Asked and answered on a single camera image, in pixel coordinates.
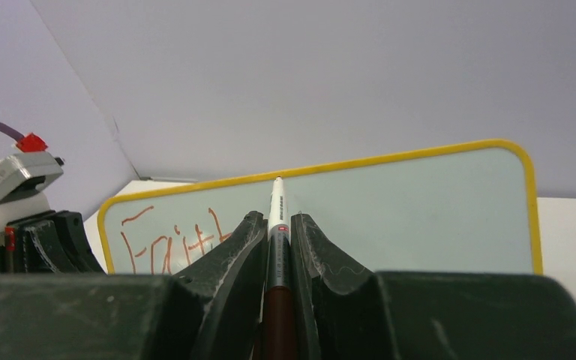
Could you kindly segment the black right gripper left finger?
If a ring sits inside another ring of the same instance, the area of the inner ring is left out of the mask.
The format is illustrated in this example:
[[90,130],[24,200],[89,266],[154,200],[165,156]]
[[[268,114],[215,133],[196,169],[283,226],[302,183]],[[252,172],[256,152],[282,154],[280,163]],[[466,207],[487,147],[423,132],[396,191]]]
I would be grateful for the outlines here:
[[173,275],[0,274],[0,359],[249,359],[267,223]]

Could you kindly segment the white whiteboard marker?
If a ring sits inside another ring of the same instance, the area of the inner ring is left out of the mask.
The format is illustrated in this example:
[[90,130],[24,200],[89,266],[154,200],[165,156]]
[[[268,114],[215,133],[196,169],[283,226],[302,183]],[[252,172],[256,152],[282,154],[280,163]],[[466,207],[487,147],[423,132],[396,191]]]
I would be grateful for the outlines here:
[[284,180],[278,176],[272,184],[268,212],[268,265],[262,313],[264,359],[299,357],[286,205]]

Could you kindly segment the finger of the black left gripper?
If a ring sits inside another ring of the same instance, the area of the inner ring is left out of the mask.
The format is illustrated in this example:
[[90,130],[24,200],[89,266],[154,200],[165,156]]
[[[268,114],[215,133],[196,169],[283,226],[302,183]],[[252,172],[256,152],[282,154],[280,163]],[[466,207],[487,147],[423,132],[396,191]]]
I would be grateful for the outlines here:
[[74,211],[50,211],[24,224],[24,239],[55,273],[103,273],[83,225]]

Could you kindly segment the yellow framed whiteboard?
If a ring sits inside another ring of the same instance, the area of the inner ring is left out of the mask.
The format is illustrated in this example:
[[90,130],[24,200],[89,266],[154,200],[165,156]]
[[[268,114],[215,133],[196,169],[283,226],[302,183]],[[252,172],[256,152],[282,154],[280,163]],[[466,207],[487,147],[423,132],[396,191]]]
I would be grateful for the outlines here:
[[284,169],[108,199],[97,215],[111,273],[178,272],[224,244],[272,183],[371,270],[541,274],[536,179],[504,139]]

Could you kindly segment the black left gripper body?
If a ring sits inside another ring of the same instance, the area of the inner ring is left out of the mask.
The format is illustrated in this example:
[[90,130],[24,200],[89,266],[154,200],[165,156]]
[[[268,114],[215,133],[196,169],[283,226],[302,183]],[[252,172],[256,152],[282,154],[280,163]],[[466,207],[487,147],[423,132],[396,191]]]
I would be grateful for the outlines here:
[[0,228],[0,274],[32,273],[32,250],[25,240],[31,218],[11,221]]

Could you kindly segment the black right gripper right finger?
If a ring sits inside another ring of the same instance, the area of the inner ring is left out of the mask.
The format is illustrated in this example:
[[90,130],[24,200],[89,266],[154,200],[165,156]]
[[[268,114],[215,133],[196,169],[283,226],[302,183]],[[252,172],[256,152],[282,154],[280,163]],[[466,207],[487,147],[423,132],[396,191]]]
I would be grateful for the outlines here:
[[576,302],[533,274],[371,271],[291,220],[302,359],[576,359]]

